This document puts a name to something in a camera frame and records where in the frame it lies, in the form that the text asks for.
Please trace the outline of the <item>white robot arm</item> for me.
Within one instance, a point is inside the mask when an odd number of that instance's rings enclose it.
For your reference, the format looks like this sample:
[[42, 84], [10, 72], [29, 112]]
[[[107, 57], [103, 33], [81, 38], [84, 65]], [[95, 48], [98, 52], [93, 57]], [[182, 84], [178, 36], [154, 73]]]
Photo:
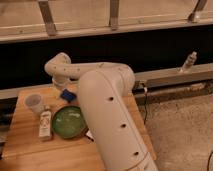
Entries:
[[67, 54], [59, 53], [44, 69], [56, 87], [78, 81], [78, 103], [106, 171], [158, 171], [123, 101], [135, 83], [128, 65], [73, 63]]

